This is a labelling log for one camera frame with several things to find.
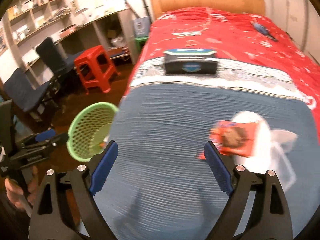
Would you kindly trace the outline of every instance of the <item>green plastic stool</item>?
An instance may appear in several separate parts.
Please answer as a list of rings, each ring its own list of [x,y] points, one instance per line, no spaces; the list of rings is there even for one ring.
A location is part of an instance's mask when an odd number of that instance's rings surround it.
[[[146,43],[148,39],[149,39],[149,36],[135,38],[135,41],[136,41],[136,44],[137,44],[137,48],[138,48],[138,52],[141,52],[141,44],[142,43]]]
[[[79,162],[88,162],[102,152],[100,144],[108,136],[113,117],[118,108],[111,103],[100,102],[83,109],[72,121],[67,148]]]

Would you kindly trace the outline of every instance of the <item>poster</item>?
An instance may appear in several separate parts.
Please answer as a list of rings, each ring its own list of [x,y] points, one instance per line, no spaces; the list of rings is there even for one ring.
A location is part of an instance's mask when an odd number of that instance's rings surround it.
[[[0,56],[8,49],[5,43],[4,30],[0,28]]]
[[[73,0],[71,2],[71,10],[72,13],[75,14],[77,10],[79,10],[79,4],[78,4],[78,0]]]

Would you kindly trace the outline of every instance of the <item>snack bag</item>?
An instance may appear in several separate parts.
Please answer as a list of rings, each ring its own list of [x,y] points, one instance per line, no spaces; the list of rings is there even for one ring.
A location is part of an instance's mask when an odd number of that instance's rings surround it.
[[[211,129],[209,141],[213,142],[221,154],[250,157],[258,125],[256,122],[219,121]],[[199,159],[205,160],[204,153],[200,154]]]

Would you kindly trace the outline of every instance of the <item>cardboard box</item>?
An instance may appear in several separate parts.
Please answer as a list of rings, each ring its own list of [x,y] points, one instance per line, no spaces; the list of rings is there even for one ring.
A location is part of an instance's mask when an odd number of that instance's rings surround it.
[[[137,38],[147,37],[150,32],[149,16],[133,20],[134,35]]]

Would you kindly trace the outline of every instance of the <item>red bedspread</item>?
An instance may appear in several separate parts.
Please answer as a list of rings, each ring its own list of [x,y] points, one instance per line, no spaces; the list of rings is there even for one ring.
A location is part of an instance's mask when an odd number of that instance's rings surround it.
[[[265,26],[279,42],[258,33],[251,22]],[[151,26],[148,42],[140,54],[129,84],[141,63],[163,57],[164,50],[181,48],[215,49],[218,58],[285,71],[306,95],[306,103],[316,120],[320,137],[320,109],[317,107],[320,102],[319,66],[299,51],[288,35],[269,18],[202,7],[179,9],[165,14]]]

